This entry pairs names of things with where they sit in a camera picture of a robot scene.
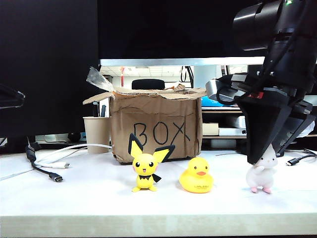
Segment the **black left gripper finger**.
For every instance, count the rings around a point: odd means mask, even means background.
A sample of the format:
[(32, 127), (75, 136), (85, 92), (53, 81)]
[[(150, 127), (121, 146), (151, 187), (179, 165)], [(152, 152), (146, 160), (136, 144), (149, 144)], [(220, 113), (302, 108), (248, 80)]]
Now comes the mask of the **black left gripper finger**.
[(3, 84), (0, 85), (0, 107), (1, 108), (19, 108), (25, 101), (25, 95)]

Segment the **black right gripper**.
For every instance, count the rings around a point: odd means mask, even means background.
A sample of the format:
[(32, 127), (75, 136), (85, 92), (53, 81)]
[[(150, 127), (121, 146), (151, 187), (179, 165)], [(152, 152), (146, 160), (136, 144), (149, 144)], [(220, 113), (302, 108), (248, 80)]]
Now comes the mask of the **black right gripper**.
[(250, 164), (257, 163), (271, 143), (276, 155), (283, 156), (291, 142), (315, 121), (312, 104), (304, 100), (306, 92), (274, 79), (250, 73), (231, 78), (231, 87), (242, 92), (234, 99), (245, 116)]

